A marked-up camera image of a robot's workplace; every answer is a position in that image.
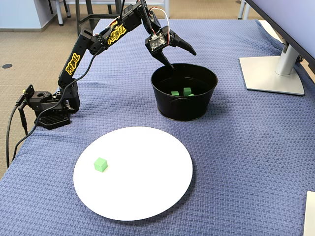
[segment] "silver monitor stand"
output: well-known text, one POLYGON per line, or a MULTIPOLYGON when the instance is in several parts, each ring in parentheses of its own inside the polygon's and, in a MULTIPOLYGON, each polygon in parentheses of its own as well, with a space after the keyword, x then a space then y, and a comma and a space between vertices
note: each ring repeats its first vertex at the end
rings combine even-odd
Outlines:
POLYGON ((298 56, 289 45, 281 56, 240 58, 246 88, 303 96, 301 79, 293 68, 298 56))

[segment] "monitor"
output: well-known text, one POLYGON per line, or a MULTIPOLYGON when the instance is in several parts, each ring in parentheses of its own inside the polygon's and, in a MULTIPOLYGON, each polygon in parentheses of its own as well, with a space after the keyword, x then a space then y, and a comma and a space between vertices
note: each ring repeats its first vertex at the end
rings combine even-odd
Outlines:
POLYGON ((240 58, 247 89, 304 95, 293 66, 299 54, 315 66, 315 0, 246 2, 289 43, 280 57, 240 58))

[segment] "black cable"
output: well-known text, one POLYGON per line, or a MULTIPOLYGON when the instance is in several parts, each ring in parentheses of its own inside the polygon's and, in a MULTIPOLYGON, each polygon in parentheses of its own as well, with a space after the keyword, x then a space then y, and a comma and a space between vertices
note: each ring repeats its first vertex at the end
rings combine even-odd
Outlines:
POLYGON ((6 154, 6 167, 7 168, 9 168, 9 165, 10 165, 10 161, 9 161, 9 134, 10 134, 10 127, 11 127, 11 122, 12 122, 13 115, 14 115, 14 113, 15 113, 17 108, 18 108, 18 106, 15 105, 14 108, 13 108, 13 111, 12 111, 12 113, 10 115, 8 127, 7 127, 7 130, 6 130, 5 154, 6 154))
POLYGON ((21 142, 23 142, 25 139, 27 139, 27 138, 34 132, 34 130, 35 130, 36 127, 38 126, 38 122, 39 122, 39 120, 40 120, 40 117, 43 115, 43 113, 45 113, 46 111, 51 110, 51 109, 57 107, 57 106, 62 102, 63 96, 64 96, 64 94, 65 94, 65 91, 66 91, 71 85, 73 85, 75 82, 81 80, 84 76, 86 76, 86 74, 87 74, 88 71, 90 70, 90 67, 91 67, 91 65, 92 65, 92 62, 93 62, 93 60, 95 59, 95 57, 97 56, 98 52, 95 53, 94 56, 92 57, 92 59, 91 59, 91 61, 90 61, 90 64, 89 64, 87 70, 84 72, 84 74, 83 74, 82 76, 80 76, 78 79, 73 80, 70 84, 68 84, 68 85, 64 88, 64 90, 63 90, 64 93, 62 94, 60 100, 59 100, 54 106, 52 106, 52 107, 50 107, 50 108, 47 108, 46 110, 44 110, 44 111, 42 111, 41 113, 39 113, 39 115, 37 116, 36 123, 35 123, 33 129, 28 133, 28 135, 26 135, 24 138, 22 138, 22 139, 15 145, 15 149, 14 149, 14 154, 13 154, 12 161, 13 161, 14 158, 15 158, 16 150, 17 150, 18 146, 20 145, 21 142))
POLYGON ((11 112, 8 127, 6 129, 6 139, 5 139, 5 155, 6 155, 6 167, 9 168, 10 165, 10 158, 9 158, 9 134, 10 134, 10 127, 12 123, 13 115, 16 111, 16 109, 23 103, 24 101, 24 95, 21 95, 20 98, 16 101, 15 106, 11 112))
POLYGON ((122 8, 121 8, 121 10, 120 10, 120 19, 122 18, 124 5, 125 5, 125 0, 123 0, 123 3, 122 3, 122 8))

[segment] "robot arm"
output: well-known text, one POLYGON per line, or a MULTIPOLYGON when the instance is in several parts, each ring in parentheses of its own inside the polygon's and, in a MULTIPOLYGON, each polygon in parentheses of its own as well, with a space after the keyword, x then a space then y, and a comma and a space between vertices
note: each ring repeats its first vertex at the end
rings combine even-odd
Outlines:
POLYGON ((168 26, 161 28, 154 12, 147 8, 144 0, 138 0, 135 5, 129 5, 123 10, 121 17, 116 18, 110 25, 99 34, 94 34, 88 29, 82 29, 72 52, 59 75, 58 85, 60 91, 51 94, 47 91, 35 91, 30 85, 24 92, 27 104, 38 116, 42 111, 52 108, 41 116, 38 123, 48 129, 54 129, 70 123, 70 113, 79 110, 80 99, 78 95, 77 83, 65 90, 65 87, 73 82, 73 74, 86 50, 92 55, 100 54, 107 50, 128 32, 141 25, 141 21, 146 31, 151 35, 146 39, 146 47, 151 55, 164 65, 173 68, 172 64, 164 56, 162 50, 168 45, 181 47, 193 55, 196 52, 190 44, 181 39, 168 26))

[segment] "white object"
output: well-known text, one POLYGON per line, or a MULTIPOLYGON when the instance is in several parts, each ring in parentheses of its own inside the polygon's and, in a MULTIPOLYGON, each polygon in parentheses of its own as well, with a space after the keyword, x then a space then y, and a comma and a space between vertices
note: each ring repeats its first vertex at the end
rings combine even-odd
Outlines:
POLYGON ((279 60, 279 56, 240 58, 246 88, 304 95, 302 82, 295 69, 289 75, 278 75, 275 72, 279 60))
POLYGON ((314 236, 315 234, 315 192, 307 191, 304 236, 314 236))
POLYGON ((149 127, 118 129, 91 143, 79 157, 73 182, 80 200, 114 220, 141 220, 176 204, 192 178, 192 161, 172 135, 149 127), (102 173, 94 169, 107 160, 102 173))
POLYGON ((243 20, 247 20, 248 19, 248 15, 250 13, 250 9, 251 9, 251 6, 248 4, 248 2, 246 3, 246 8, 245 8, 245 13, 244 13, 244 17, 243 17, 243 20))

